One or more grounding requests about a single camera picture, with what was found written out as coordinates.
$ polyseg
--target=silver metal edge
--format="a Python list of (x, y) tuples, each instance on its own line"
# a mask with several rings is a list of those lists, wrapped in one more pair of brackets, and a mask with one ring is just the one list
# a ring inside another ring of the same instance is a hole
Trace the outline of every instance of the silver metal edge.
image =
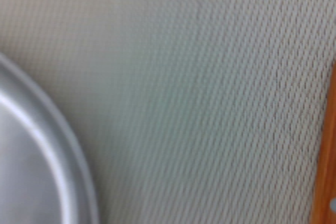
[(49, 98), (46, 93), (43, 92), (42, 88), (27, 75), (27, 73), (19, 69), (19, 67), (15, 65), (15, 63), (9, 60), (9, 58), (0, 53), (0, 64), (3, 67), (9, 70), (12, 75), (16, 76), (18, 80), (22, 82), (31, 93), (36, 95), (39, 98), (45, 109), (48, 110), (48, 113), (51, 117), (54, 118), (54, 121), (58, 125), (58, 128), (61, 132), (64, 133), (66, 140), (70, 145), (70, 149), (75, 155), (75, 161), (78, 164), (78, 168), (81, 170), (82, 174), (82, 182), (84, 182), (84, 190), (85, 190), (85, 195), (87, 195), (87, 202), (88, 202), (88, 210), (90, 210), (90, 224), (99, 224), (99, 208), (97, 208), (97, 197), (96, 197), (96, 191), (94, 191), (94, 186), (93, 186), (93, 179), (91, 179), (91, 174), (90, 174), (90, 169), (87, 165), (87, 160), (82, 154), (82, 149), (79, 146), (78, 139), (75, 137), (75, 133), (72, 131), (72, 128), (66, 122), (66, 118)]

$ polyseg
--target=gray mesh background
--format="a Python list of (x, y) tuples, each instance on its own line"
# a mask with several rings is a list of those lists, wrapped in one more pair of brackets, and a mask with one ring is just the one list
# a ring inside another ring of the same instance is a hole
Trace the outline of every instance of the gray mesh background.
[(102, 223), (307, 223), (334, 41), (333, 0), (1, 1)]

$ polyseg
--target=metal rim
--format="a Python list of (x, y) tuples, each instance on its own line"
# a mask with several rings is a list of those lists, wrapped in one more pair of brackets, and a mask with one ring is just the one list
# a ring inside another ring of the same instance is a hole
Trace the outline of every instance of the metal rim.
[(76, 197), (76, 214), (78, 219), (75, 222), (69, 222), (69, 224), (79, 223), (81, 221), (81, 214), (85, 214), (88, 217), (88, 223), (90, 224), (99, 224), (99, 211), (97, 211), (97, 200), (96, 200), (96, 193), (94, 193), (94, 187), (93, 187), (93, 180), (90, 175), (90, 170), (87, 166), (87, 161), (84, 158), (81, 146), (73, 134), (73, 131), (69, 127), (69, 124), (66, 122), (66, 119), (60, 113), (58, 108), (55, 107), (55, 104), (51, 101), (51, 98), (42, 91), (40, 87), (28, 77), (28, 75), (24, 73), (24, 71), (18, 68), (18, 66), (13, 64), (13, 62), (6, 58), (3, 54), (0, 54), (0, 64), (4, 67), (4, 69), (9, 71), (10, 75), (15, 76), (16, 80), (19, 80), (24, 87), (28, 89), (31, 94), (39, 100), (39, 103), (43, 107), (43, 109), (48, 112), (49, 117), (52, 118), (52, 123), (57, 125), (58, 131), (63, 133), (63, 139), (69, 145), (70, 150), (61, 150), (61, 154), (64, 155), (66, 161), (63, 161), (60, 165), (69, 165), (67, 168), (64, 168), (64, 172), (69, 172), (69, 176), (72, 176), (72, 179), (75, 177), (75, 181), (72, 181), (73, 185), (73, 193), (76, 193), (76, 196), (81, 197), (78, 199)]

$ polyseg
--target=woven texture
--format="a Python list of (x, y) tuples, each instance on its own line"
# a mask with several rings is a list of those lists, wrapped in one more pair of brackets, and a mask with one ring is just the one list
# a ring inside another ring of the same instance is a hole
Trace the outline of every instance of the woven texture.
[(334, 1), (4, 0), (0, 28), (78, 135), (102, 223), (309, 222)]

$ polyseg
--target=curved metal object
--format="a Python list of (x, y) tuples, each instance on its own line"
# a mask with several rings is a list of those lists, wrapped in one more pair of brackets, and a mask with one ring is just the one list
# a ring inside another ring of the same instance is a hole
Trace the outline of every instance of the curved metal object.
[(75, 135), (40, 88), (0, 55), (0, 222), (97, 224)]

